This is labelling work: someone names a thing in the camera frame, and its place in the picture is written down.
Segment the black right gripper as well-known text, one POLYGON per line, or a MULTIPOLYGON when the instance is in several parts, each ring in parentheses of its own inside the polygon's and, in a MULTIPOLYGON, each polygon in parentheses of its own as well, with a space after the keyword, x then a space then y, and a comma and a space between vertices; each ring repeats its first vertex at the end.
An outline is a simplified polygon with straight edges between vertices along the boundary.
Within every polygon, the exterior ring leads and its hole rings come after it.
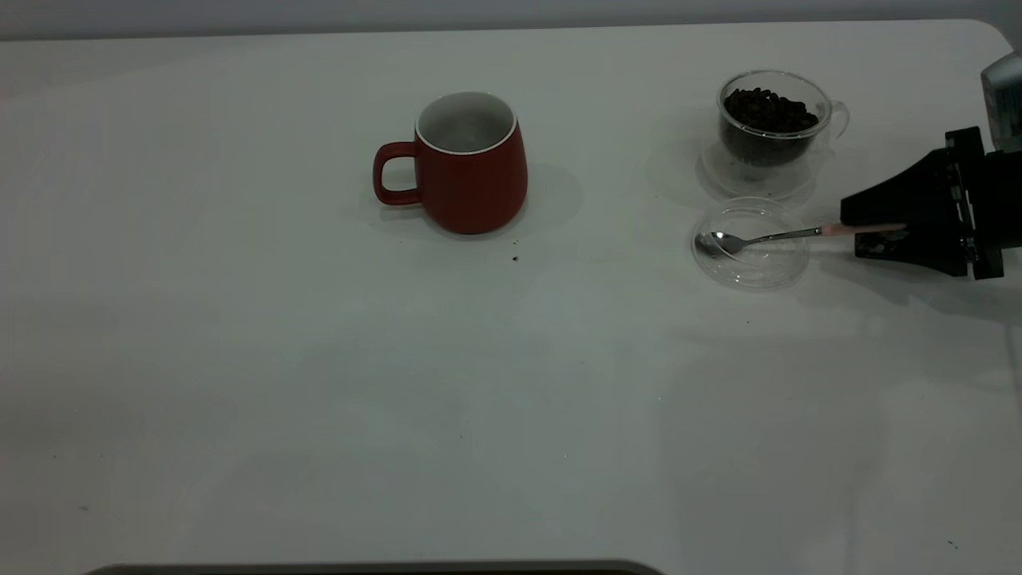
POLYGON ((904 172, 842 199, 840 221, 909 227, 961 222, 967 255, 945 234, 866 233, 854 236, 855 257, 926 267, 946 276, 967 276, 971 263, 975 280, 1004 276, 1004 251, 1021 247, 1021 152, 985 152, 977 127, 946 133, 946 149, 933 150, 904 172))

